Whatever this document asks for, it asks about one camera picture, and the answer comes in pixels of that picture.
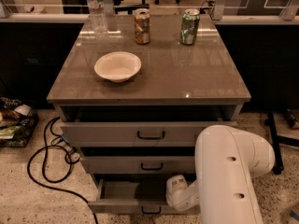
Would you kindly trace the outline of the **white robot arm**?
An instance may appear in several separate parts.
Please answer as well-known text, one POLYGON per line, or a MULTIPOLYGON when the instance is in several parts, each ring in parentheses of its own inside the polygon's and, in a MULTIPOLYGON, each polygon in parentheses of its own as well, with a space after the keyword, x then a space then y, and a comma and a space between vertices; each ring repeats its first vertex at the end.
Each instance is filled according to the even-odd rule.
POLYGON ((275 154, 267 140, 225 125, 212 125, 195 143, 196 180, 166 182, 166 201, 178 211, 200 207, 202 224, 263 224, 251 179, 269 173, 275 154))

